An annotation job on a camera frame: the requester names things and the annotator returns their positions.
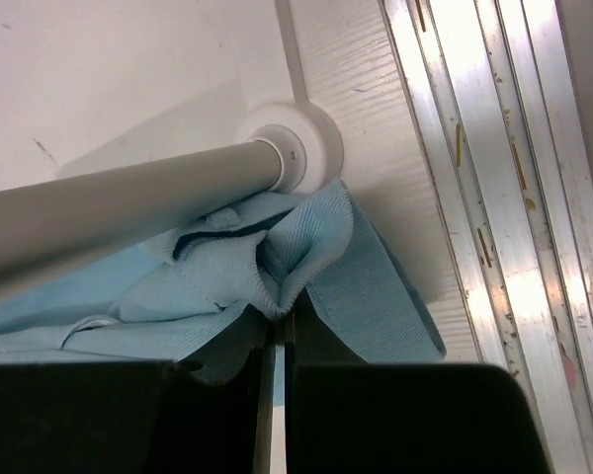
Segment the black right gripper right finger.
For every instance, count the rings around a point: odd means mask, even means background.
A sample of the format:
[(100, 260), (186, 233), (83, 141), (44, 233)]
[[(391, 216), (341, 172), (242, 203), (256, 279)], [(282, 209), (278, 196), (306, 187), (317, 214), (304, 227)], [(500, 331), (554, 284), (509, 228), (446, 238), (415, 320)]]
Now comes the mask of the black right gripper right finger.
[(348, 473), (353, 459), (352, 370), (365, 362), (322, 321), (302, 292), (286, 322), (287, 469)]

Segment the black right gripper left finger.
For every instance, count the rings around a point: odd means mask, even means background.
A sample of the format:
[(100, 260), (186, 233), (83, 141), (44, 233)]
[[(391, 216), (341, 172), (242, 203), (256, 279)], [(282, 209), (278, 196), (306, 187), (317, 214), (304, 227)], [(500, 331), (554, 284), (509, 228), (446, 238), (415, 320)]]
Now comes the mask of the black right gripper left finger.
[(186, 357), (191, 409), (183, 422), (198, 473), (268, 473), (273, 330), (251, 308)]

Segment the light blue trousers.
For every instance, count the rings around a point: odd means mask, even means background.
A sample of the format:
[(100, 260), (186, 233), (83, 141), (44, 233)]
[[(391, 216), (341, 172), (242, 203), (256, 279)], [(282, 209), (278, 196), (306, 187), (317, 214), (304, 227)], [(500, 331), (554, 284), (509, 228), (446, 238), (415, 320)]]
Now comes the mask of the light blue trousers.
[(367, 362), (445, 356), (401, 264), (335, 181), (235, 202), (0, 303), (0, 364), (178, 361), (248, 309), (281, 322), (302, 293)]

